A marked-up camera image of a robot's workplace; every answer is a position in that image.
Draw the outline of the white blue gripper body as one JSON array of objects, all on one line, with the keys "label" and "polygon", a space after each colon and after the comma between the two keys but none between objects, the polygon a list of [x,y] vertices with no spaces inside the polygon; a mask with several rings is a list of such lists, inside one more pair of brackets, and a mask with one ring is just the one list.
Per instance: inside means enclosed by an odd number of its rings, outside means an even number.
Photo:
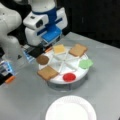
[{"label": "white blue gripper body", "polygon": [[23,20],[25,35],[29,45],[44,47],[56,41],[66,27],[64,8],[53,8],[46,12],[30,12]]}]

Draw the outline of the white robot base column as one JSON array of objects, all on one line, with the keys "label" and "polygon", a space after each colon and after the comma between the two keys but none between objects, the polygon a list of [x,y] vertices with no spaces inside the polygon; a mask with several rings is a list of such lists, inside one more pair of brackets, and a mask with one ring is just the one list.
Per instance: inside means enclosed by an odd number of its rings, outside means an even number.
[{"label": "white robot base column", "polygon": [[22,23],[20,14],[0,3],[0,46],[5,57],[13,66],[22,66],[26,62],[25,55],[16,37],[9,33],[17,29]]}]

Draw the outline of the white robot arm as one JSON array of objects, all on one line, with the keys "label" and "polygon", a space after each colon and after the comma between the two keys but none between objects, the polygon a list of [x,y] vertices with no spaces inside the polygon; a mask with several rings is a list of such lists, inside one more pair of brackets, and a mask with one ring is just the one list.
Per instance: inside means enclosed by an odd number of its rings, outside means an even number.
[{"label": "white robot arm", "polygon": [[29,4],[32,11],[23,20],[27,42],[49,46],[68,24],[65,9],[57,9],[54,0],[29,0]]}]

